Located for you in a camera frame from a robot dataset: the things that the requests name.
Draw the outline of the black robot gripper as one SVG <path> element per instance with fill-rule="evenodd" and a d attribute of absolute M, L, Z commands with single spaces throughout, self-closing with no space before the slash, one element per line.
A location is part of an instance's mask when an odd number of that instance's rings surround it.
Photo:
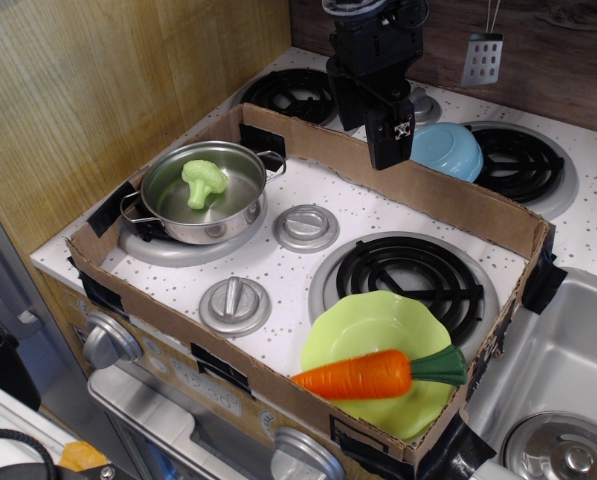
<path fill-rule="evenodd" d="M 407 70 L 422 57 L 423 1 L 327 1 L 334 21 L 334 54 L 327 75 L 344 130 L 364 125 L 372 167 L 410 159 L 415 130 L 412 102 L 378 106 L 376 96 L 407 96 Z"/>

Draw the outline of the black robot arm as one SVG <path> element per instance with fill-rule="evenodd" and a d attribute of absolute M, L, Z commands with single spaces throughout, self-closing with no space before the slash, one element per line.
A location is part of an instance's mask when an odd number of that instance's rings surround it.
<path fill-rule="evenodd" d="M 363 126 L 372 166 L 410 158 L 415 129 L 407 71 L 423 55 L 426 1 L 324 1 L 334 21 L 326 63 L 332 98 L 346 130 Z"/>

